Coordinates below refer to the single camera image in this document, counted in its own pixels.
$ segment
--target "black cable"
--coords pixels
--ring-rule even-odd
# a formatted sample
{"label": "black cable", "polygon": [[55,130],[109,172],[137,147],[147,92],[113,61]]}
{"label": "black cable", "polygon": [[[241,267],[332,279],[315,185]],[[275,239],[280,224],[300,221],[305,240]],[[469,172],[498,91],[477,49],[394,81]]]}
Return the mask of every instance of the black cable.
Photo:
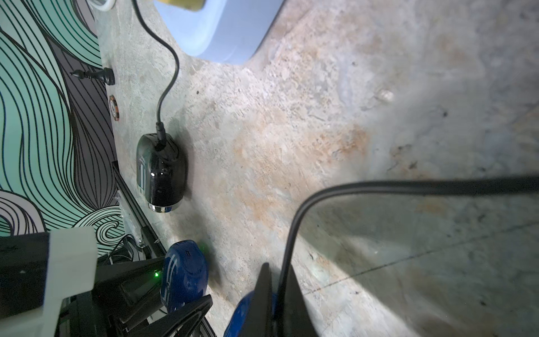
{"label": "black cable", "polygon": [[516,194],[539,192],[539,176],[524,176],[510,178],[494,178],[482,180],[460,181],[372,181],[357,182],[330,187],[311,195],[298,208],[286,242],[285,255],[282,260],[279,288],[277,290],[277,303],[275,306],[275,319],[282,322],[284,313],[286,280],[298,230],[307,211],[316,203],[336,196],[350,194],[384,193],[409,195],[444,195],[444,196],[479,196],[496,194]]}
{"label": "black cable", "polygon": [[168,43],[166,43],[162,38],[157,36],[154,32],[150,30],[150,28],[148,28],[148,26],[144,22],[144,19],[142,19],[139,5],[137,4],[136,0],[132,0],[131,2],[133,3],[133,9],[135,10],[136,17],[139,20],[139,23],[142,26],[142,28],[144,28],[146,33],[150,34],[151,37],[153,37],[157,42],[162,44],[166,49],[168,49],[172,53],[172,56],[174,56],[174,65],[176,67],[174,70],[174,75],[172,75],[172,79],[170,80],[169,85],[163,91],[163,93],[161,94],[161,97],[159,97],[159,101],[157,102],[157,113],[156,113],[157,123],[155,123],[156,130],[157,130],[157,138],[159,140],[165,140],[165,137],[166,137],[165,128],[164,128],[163,123],[161,122],[161,105],[163,104],[163,100],[165,96],[169,93],[170,89],[172,89],[174,82],[176,82],[176,79],[178,78],[179,59],[174,49],[172,49],[172,47]]}

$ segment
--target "concrete floor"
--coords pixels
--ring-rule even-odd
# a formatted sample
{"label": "concrete floor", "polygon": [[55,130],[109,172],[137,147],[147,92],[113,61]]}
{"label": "concrete floor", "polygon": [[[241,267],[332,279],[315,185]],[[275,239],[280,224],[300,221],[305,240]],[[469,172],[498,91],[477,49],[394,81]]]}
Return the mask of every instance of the concrete floor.
{"label": "concrete floor", "polygon": [[[286,0],[244,66],[178,51],[163,121],[189,156],[189,194],[162,240],[203,244],[209,320],[222,335],[263,262],[278,275],[288,227],[319,189],[373,179],[539,169],[539,6],[533,0]],[[129,1],[96,13],[114,69],[122,174],[154,128],[171,55]],[[321,336],[539,335],[537,196],[367,196],[307,216],[294,267]]]}

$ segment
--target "black plastic part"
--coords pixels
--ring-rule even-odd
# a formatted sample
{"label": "black plastic part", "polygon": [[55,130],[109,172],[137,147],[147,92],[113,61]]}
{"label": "black plastic part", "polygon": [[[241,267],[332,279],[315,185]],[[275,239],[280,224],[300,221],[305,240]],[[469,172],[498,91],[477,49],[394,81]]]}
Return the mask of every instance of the black plastic part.
{"label": "black plastic part", "polygon": [[182,308],[167,314],[143,329],[129,333],[127,337],[168,337],[178,328],[179,331],[175,336],[190,336],[195,328],[201,325],[212,304],[211,296],[206,295],[195,302],[187,303]]}
{"label": "black plastic part", "polygon": [[171,207],[183,198],[187,182],[187,157],[172,136],[166,142],[157,134],[142,135],[136,149],[137,184],[148,203]]}
{"label": "black plastic part", "polygon": [[96,310],[91,291],[72,297],[71,303],[61,311],[60,319],[68,319],[71,337],[115,336],[114,327]]}
{"label": "black plastic part", "polygon": [[277,321],[279,336],[315,337],[318,336],[310,320],[294,268],[288,274],[285,294],[285,308],[282,320]]}
{"label": "black plastic part", "polygon": [[71,75],[75,76],[79,80],[85,78],[91,78],[95,80],[100,80],[106,85],[114,85],[116,80],[114,79],[114,71],[110,68],[103,68],[100,71],[84,71],[84,70],[74,70],[70,72]]}
{"label": "black plastic part", "polygon": [[49,233],[0,237],[0,319],[43,305]]}
{"label": "black plastic part", "polygon": [[122,329],[134,328],[162,306],[162,279],[154,273],[163,269],[163,263],[160,257],[98,267],[93,290],[96,303]]}
{"label": "black plastic part", "polygon": [[163,125],[163,122],[155,123],[155,130],[157,132],[157,139],[159,139],[161,143],[165,143],[167,141],[167,133],[165,131],[165,125]]}
{"label": "black plastic part", "polygon": [[272,295],[271,271],[268,262],[262,264],[257,285],[241,328],[239,337],[271,337],[272,334]]}

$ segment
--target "black device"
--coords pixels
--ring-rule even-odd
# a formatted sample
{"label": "black device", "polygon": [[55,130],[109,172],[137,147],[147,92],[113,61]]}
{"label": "black device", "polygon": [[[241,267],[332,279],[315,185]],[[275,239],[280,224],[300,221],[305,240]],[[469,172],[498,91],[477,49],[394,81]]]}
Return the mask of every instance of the black device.
{"label": "black device", "polygon": [[169,134],[160,140],[155,133],[143,135],[136,149],[137,184],[154,212],[178,207],[185,192],[187,159]]}
{"label": "black device", "polygon": [[148,202],[148,207],[154,212],[166,213],[178,207],[187,181],[187,157],[172,137],[166,133],[161,122],[161,105],[178,77],[179,60],[174,49],[148,28],[142,19],[136,0],[132,0],[132,4],[141,26],[172,53],[176,66],[169,85],[157,102],[156,133],[143,135],[136,150],[137,184]]}

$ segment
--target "metal base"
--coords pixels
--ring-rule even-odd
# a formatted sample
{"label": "metal base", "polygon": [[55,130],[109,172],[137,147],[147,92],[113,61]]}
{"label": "metal base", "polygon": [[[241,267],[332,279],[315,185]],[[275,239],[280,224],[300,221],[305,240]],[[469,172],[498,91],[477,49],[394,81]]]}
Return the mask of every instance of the metal base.
{"label": "metal base", "polygon": [[182,201],[178,201],[177,203],[175,203],[174,205],[172,206],[166,206],[166,207],[160,207],[160,206],[156,206],[156,205],[152,205],[150,203],[148,203],[148,207],[149,209],[151,209],[152,211],[156,212],[156,213],[168,213],[168,212],[171,212],[171,211],[174,211],[175,209],[178,208],[179,204],[181,204]]}

